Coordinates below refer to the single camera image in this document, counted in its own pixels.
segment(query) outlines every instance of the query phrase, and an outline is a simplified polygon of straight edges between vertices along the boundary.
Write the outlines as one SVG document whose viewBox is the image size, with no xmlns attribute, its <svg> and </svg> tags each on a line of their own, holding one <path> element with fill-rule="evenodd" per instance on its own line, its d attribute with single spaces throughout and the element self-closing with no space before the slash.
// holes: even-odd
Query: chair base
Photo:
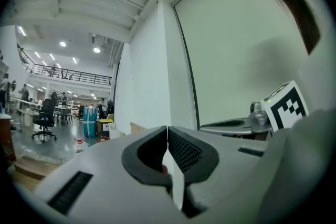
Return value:
<svg viewBox="0 0 336 224">
<path fill-rule="evenodd" d="M 40 135 L 43 135 L 42 143 L 44 143 L 44 142 L 45 142 L 45 137 L 46 137 L 46 135 L 49 135 L 50 137 L 53 137 L 55 140 L 57 140 L 56 135 L 51 134 L 51 133 L 52 133 L 52 132 L 50 132 L 50 131 L 48 130 L 48 128 L 44 128 L 44 127 L 43 127 L 43 131 L 37 132 L 37 133 L 35 133 L 35 134 L 32 134 L 32 135 L 31 135 L 31 139 L 34 139 L 34 136 L 40 136 Z"/>
</svg>

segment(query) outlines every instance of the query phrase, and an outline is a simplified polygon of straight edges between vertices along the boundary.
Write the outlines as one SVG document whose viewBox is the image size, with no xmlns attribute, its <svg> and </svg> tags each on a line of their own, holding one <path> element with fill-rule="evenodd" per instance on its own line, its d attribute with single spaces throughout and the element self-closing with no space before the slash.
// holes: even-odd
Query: long dark hair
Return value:
<svg viewBox="0 0 336 224">
<path fill-rule="evenodd" d="M 282 0 L 292 12 L 308 54 L 320 40 L 320 31 L 314 15 L 305 0 Z"/>
</svg>

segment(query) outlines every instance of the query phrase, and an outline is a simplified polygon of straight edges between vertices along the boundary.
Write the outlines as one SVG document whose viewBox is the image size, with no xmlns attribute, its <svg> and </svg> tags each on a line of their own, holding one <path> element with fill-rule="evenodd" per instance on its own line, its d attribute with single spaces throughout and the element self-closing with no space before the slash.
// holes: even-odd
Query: black railing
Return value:
<svg viewBox="0 0 336 224">
<path fill-rule="evenodd" d="M 111 85 L 111 77 L 101 76 L 97 74 L 84 73 L 70 69 L 57 68 L 51 66 L 34 65 L 31 73 L 42 76 L 48 76 L 59 79 L 80 81 L 99 85 Z"/>
<path fill-rule="evenodd" d="M 22 65 L 33 74 L 38 74 L 41 76 L 48 76 L 59 79 L 80 81 L 86 83 L 93 83 L 99 85 L 111 85 L 111 77 L 101 76 L 97 74 L 85 73 L 74 71 L 70 69 L 36 65 L 34 62 L 25 54 L 23 49 L 17 44 L 17 50 L 22 62 Z"/>
</svg>

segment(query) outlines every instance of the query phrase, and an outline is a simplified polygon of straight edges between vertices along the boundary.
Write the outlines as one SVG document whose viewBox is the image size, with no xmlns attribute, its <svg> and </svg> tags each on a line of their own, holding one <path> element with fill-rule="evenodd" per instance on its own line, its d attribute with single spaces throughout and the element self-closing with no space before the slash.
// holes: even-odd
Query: wooden floor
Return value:
<svg viewBox="0 0 336 224">
<path fill-rule="evenodd" d="M 13 182 L 33 192 L 40 181 L 59 167 L 57 164 L 22 157 L 14 163 Z"/>
</svg>

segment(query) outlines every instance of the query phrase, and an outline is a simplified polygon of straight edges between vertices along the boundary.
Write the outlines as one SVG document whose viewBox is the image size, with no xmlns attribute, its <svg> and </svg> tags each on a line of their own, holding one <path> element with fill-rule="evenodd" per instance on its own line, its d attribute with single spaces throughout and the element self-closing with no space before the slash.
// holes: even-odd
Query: black slot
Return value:
<svg viewBox="0 0 336 224">
<path fill-rule="evenodd" d="M 66 215 L 93 175 L 78 172 L 48 203 L 49 206 Z"/>
<path fill-rule="evenodd" d="M 241 147 L 238 151 L 257 157 L 262 157 L 265 153 L 264 151 L 254 150 L 252 148 L 245 148 L 245 147 Z"/>
</svg>

